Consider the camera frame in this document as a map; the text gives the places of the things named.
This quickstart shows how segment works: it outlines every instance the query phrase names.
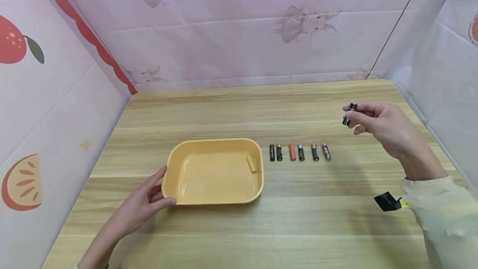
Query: battery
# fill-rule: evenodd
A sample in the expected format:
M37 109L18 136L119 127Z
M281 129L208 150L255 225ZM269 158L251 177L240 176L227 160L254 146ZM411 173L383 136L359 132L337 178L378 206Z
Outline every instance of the battery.
M274 153L274 145L271 144L269 146L269 156L271 157L271 161L276 161L276 154Z
M310 145L310 148L312 150L312 158L314 158L314 161L318 161L319 160L319 153L317 152L317 144L312 143Z
M277 150L277 161L282 161L282 145L280 143L276 146Z
M290 161L295 161L295 146L293 143L289 143L289 156Z
M330 152L328 150L328 146L327 144L322 144L322 150L324 151L324 155L326 156L326 160L330 160L332 159L332 157L330 156Z
M301 143L298 144L298 152L299 152L299 161L304 161L305 160L304 146Z
M349 110L352 110L352 111L355 111L355 109L357 108L357 104L355 103L350 103L349 105ZM350 124L350 120L348 117L344 117L344 120L342 121L342 124L348 126Z

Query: hand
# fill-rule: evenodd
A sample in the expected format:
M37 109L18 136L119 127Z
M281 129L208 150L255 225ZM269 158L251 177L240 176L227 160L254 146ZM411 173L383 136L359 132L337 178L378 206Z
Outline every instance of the hand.
M396 105L388 103L361 102L356 103L356 112L347 111L350 119L349 128L355 127L354 134L371 133L393 158L402 155L414 155L422 150L429 150L417 127Z
M105 228L112 230L121 239L136 231L159 210L176 204L174 198L164 198L161 185L156 185L166 169L167 166L164 165L156 174L133 190L108 220Z

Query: white sleeve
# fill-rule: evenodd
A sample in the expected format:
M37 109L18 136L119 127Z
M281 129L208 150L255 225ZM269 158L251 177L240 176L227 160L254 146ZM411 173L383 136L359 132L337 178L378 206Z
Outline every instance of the white sleeve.
M403 199L422 228L433 269L470 269L478 264L478 204L451 177L404 180Z

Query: red border strip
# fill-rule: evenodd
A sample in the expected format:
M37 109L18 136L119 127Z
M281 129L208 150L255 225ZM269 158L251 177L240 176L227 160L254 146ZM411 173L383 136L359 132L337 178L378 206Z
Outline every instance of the red border strip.
M82 36L88 40L92 45L94 45L98 51L98 54L100 55L101 59L103 59L104 62L109 64L110 66L113 67L113 70L118 77L118 79L125 83L128 86L129 92L134 95L138 91L134 88L133 84L129 79L126 77L126 75L123 73L123 71L120 69L120 66L114 61L114 59L111 57L111 55L108 53L106 48L101 44L100 40L95 36L95 34L89 29L88 25L83 21L83 19L80 17L80 15L75 11L73 6L69 3L68 0L55 0L57 5L67 14L70 18L72 18L76 26L78 27L78 30L82 34Z

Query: orange slice print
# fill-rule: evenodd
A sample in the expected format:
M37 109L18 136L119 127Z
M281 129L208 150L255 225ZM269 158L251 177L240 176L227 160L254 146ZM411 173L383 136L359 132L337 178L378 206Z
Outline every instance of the orange slice print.
M13 210L31 210L41 204L38 154L20 159L7 171L1 184L1 197Z
M470 28L468 29L468 36L473 44L478 45L478 14L475 15Z

